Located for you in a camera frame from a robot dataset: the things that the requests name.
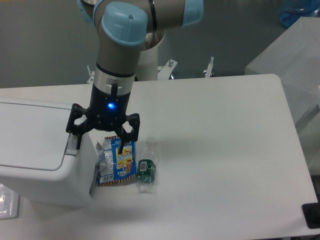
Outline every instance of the white bin lid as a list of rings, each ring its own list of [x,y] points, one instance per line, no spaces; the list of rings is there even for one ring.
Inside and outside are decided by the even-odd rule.
[[[68,141],[70,109],[68,104],[0,99],[0,167],[57,170]]]

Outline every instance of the white box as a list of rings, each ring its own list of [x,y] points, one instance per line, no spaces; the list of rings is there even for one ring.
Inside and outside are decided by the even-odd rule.
[[[70,104],[0,99],[0,183],[31,201],[91,203],[98,157],[86,133],[66,133]]]

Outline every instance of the light blue joint cap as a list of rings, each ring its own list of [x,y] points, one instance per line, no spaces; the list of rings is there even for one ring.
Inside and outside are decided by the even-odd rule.
[[[132,4],[119,1],[109,3],[101,22],[104,32],[118,44],[132,47],[146,39],[148,16]]]
[[[103,0],[98,0],[95,5],[94,5],[94,8],[93,8],[93,21],[95,21],[95,13],[96,13],[96,10],[97,10],[97,7],[99,6],[99,4],[102,2]]]
[[[84,18],[84,20],[87,23],[92,23],[93,20],[91,19],[91,17],[88,15],[88,13],[86,12],[86,10],[84,9],[84,6],[81,3],[81,0],[76,0],[76,3],[78,4],[78,7],[80,9],[80,12],[82,14],[82,17]]]
[[[185,0],[182,27],[200,22],[204,15],[204,0]]]

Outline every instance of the snack bag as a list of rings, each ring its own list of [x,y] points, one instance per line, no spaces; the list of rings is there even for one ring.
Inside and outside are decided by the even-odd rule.
[[[135,143],[124,145],[122,154],[119,154],[120,138],[117,136],[105,137],[102,146],[103,154],[99,158],[99,186],[108,186],[124,182],[136,175]]]

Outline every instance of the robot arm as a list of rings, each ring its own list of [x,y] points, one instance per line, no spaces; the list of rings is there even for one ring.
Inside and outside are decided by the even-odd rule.
[[[73,104],[66,131],[81,137],[92,129],[114,131],[125,143],[138,140],[138,113],[126,115],[135,71],[146,34],[200,21],[203,0],[82,0],[99,36],[99,50],[89,108]],[[75,120],[86,116],[79,125]],[[129,122],[131,132],[123,124]]]

